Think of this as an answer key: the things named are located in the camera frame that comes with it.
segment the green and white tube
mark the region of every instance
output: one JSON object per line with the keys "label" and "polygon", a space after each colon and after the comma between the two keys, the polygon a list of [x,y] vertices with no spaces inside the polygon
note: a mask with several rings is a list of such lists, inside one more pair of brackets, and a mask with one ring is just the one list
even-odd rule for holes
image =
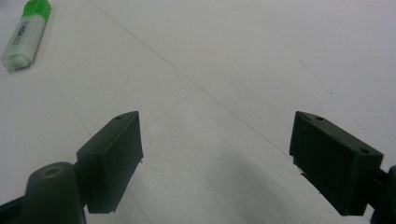
{"label": "green and white tube", "polygon": [[47,0],[31,0],[26,3],[20,23],[1,57],[3,66],[9,71],[26,67],[33,62],[50,10]]}

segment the green cap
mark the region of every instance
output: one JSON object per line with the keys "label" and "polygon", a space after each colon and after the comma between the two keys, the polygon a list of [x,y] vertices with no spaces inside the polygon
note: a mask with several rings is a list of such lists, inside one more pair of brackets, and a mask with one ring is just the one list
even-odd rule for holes
{"label": "green cap", "polygon": [[40,15],[45,21],[49,19],[50,15],[50,3],[47,0],[31,0],[26,3],[23,9],[23,17]]}

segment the white surface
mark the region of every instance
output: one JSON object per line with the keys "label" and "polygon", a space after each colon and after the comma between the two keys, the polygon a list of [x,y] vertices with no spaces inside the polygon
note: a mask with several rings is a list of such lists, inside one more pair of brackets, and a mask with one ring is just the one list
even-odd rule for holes
{"label": "white surface", "polygon": [[[0,0],[0,50],[25,2]],[[89,223],[368,223],[339,217],[288,149],[302,110],[396,164],[393,1],[51,4],[35,63],[0,67],[0,203],[138,110],[144,162]]]}

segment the marker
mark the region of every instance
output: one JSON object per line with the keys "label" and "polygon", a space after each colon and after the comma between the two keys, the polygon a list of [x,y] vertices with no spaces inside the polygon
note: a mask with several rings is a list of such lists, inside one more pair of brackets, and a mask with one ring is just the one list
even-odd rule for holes
{"label": "marker", "polygon": [[47,0],[31,0],[26,3],[20,23],[1,56],[3,66],[9,71],[26,67],[33,62],[50,10]]}

